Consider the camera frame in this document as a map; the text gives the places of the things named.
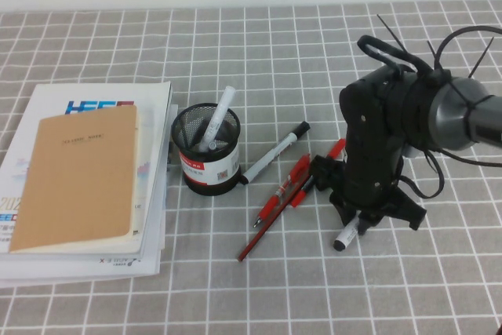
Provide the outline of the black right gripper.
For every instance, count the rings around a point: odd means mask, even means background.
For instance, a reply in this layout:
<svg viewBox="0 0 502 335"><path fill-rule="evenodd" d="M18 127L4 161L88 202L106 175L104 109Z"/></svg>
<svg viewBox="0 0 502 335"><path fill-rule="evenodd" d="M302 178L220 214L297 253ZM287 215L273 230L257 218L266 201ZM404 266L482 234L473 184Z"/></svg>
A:
<svg viewBox="0 0 502 335"><path fill-rule="evenodd" d="M404 220L417 230L427 211L398 188L404 138L387 125L387 91L395 84L392 70L381 67L340 92L347 123L347 160L329 199L343 226L358 215L363 236L383 217Z"/></svg>

